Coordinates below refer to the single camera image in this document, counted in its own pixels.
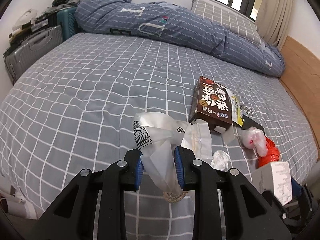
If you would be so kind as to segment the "white cardboard box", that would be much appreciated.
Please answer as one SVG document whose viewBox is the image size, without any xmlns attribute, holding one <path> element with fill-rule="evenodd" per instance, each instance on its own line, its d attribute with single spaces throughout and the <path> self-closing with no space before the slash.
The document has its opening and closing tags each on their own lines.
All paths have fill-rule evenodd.
<svg viewBox="0 0 320 240">
<path fill-rule="evenodd" d="M 260 194 L 271 191 L 281 205 L 292 200 L 291 173 L 288 162 L 270 162 L 256 169 L 251 177 L 252 184 Z"/>
</svg>

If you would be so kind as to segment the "orange plastic bag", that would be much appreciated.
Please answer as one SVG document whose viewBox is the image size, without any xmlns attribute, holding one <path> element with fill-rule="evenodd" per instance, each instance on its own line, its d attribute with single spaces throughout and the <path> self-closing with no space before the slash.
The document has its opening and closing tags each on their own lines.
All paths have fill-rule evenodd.
<svg viewBox="0 0 320 240">
<path fill-rule="evenodd" d="M 280 151 L 276 147 L 275 143 L 268 137 L 266 137 L 265 139 L 266 139 L 267 155 L 265 155 L 264 157 L 258 158 L 258 168 L 273 161 L 280 161 Z"/>
</svg>

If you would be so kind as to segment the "white plastic bag red print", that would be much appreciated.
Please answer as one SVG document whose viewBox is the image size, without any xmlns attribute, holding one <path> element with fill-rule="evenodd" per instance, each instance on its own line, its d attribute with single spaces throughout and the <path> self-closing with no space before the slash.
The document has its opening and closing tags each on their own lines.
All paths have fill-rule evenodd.
<svg viewBox="0 0 320 240">
<path fill-rule="evenodd" d="M 260 157 L 267 155 L 267 141 L 262 130 L 250 127 L 242 132 L 242 144 L 247 149 L 255 149 Z"/>
</svg>

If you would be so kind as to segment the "brown cookie box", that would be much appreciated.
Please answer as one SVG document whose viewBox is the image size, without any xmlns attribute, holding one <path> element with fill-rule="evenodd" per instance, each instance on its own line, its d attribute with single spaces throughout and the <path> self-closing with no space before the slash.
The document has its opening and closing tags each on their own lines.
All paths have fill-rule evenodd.
<svg viewBox="0 0 320 240">
<path fill-rule="evenodd" d="M 201 119 L 211 131 L 223 134 L 232 127 L 232 102 L 227 88 L 207 77 L 199 77 L 193 93 L 189 122 Z"/>
</svg>

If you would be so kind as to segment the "clear plastic bag with barcode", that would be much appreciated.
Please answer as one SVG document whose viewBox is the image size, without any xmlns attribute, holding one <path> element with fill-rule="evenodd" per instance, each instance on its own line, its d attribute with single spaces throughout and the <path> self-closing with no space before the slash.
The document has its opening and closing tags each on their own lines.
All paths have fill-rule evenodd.
<svg viewBox="0 0 320 240">
<path fill-rule="evenodd" d="M 163 191 L 167 202 L 179 202 L 187 193 L 178 184 L 174 149 L 177 146 L 190 149 L 197 159 L 210 164 L 213 159 L 212 137 L 207 122 L 198 119 L 191 124 L 164 113 L 143 112 L 135 115 L 132 124 L 147 174 Z"/>
</svg>

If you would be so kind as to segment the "white tissue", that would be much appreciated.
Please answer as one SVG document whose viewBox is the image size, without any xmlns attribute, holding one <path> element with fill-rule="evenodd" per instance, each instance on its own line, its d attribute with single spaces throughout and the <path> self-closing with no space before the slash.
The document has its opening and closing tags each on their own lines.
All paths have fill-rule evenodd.
<svg viewBox="0 0 320 240">
<path fill-rule="evenodd" d="M 228 171 L 230 162 L 231 159 L 229 154 L 223 150 L 218 150 L 213 153 L 211 167 L 220 171 Z"/>
</svg>

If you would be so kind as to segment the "black card tag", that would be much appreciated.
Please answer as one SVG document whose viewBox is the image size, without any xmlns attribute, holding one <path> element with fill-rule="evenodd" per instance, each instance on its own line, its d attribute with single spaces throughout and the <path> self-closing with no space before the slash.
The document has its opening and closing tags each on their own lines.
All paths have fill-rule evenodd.
<svg viewBox="0 0 320 240">
<path fill-rule="evenodd" d="M 247 130 L 251 127 L 254 127 L 256 129 L 259 129 L 261 131 L 263 131 L 263 133 L 265 132 L 263 126 L 261 126 L 261 124 L 255 122 L 253 119 L 251 119 L 250 117 L 243 115 L 242 116 L 242 130 Z"/>
</svg>

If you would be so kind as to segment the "yellow white snack wrapper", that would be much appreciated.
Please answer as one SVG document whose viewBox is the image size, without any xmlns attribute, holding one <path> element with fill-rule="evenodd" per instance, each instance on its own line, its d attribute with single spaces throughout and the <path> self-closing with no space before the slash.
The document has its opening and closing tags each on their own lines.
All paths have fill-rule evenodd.
<svg viewBox="0 0 320 240">
<path fill-rule="evenodd" d="M 230 89 L 227 89 L 227 93 L 232 103 L 232 120 L 234 123 L 242 127 L 243 119 L 239 101 Z"/>
</svg>

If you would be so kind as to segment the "crumpled silver foil wrapper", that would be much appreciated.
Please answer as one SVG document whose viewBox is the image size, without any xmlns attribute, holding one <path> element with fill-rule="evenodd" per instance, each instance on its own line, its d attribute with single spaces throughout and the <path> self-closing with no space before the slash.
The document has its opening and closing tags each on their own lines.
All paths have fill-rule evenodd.
<svg viewBox="0 0 320 240">
<path fill-rule="evenodd" d="M 240 105 L 241 112 L 247 116 L 253 116 L 254 115 L 254 109 L 252 107 L 248 107 L 245 105 Z"/>
</svg>

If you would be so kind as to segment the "grey checked bed sheet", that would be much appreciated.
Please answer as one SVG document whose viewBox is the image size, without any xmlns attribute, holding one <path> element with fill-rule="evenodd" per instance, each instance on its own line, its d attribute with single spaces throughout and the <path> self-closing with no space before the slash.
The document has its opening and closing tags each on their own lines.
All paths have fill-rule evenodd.
<svg viewBox="0 0 320 240">
<path fill-rule="evenodd" d="M 33 64 L 1 104 L 1 174 L 37 216 L 84 168 L 104 170 L 136 147 L 140 112 L 187 121 L 199 77 L 229 88 L 289 163 L 297 182 L 318 150 L 280 81 L 189 48 L 79 33 Z"/>
</svg>

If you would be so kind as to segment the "grey hard suitcase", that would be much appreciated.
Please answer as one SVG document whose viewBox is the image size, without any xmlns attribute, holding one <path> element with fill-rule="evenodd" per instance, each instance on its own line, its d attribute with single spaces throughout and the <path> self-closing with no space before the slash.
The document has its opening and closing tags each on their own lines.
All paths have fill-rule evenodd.
<svg viewBox="0 0 320 240">
<path fill-rule="evenodd" d="M 32 64 L 62 42 L 62 27 L 57 25 L 32 35 L 13 51 L 5 52 L 4 63 L 11 83 L 14 85 Z"/>
</svg>

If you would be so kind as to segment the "grey checked pillow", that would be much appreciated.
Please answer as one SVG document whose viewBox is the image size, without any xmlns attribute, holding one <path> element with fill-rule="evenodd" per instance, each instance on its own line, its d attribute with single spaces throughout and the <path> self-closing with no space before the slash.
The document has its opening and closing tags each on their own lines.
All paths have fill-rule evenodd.
<svg viewBox="0 0 320 240">
<path fill-rule="evenodd" d="M 219 23 L 257 47 L 264 44 L 263 39 L 257 32 L 257 27 L 251 20 L 217 2 L 193 0 L 191 11 L 210 22 Z"/>
</svg>

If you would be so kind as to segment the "beige curtain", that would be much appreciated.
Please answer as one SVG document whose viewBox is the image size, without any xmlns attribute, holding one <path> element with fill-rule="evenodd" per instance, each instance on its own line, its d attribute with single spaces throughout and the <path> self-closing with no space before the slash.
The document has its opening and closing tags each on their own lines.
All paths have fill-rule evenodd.
<svg viewBox="0 0 320 240">
<path fill-rule="evenodd" d="M 279 50 L 289 31 L 292 5 L 293 0 L 262 0 L 255 20 L 260 37 Z"/>
</svg>

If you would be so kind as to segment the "teal hard suitcase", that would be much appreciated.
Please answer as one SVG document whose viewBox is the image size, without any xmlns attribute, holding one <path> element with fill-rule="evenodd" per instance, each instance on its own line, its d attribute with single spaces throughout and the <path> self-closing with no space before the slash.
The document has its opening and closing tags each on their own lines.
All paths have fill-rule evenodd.
<svg viewBox="0 0 320 240">
<path fill-rule="evenodd" d="M 76 7 L 69 7 L 57 12 L 57 24 L 61 25 L 63 40 L 71 38 L 77 34 L 80 29 L 75 19 Z"/>
</svg>

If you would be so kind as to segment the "blue striped duvet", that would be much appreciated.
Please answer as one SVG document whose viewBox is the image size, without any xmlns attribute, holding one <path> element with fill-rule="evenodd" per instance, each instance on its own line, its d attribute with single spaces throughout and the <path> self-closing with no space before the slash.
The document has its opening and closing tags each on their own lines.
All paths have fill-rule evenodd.
<svg viewBox="0 0 320 240">
<path fill-rule="evenodd" d="M 223 25 L 179 5 L 83 0 L 74 16 L 87 33 L 139 36 L 172 43 L 274 77 L 281 77 L 285 70 L 284 59 L 276 47 L 254 45 Z"/>
</svg>

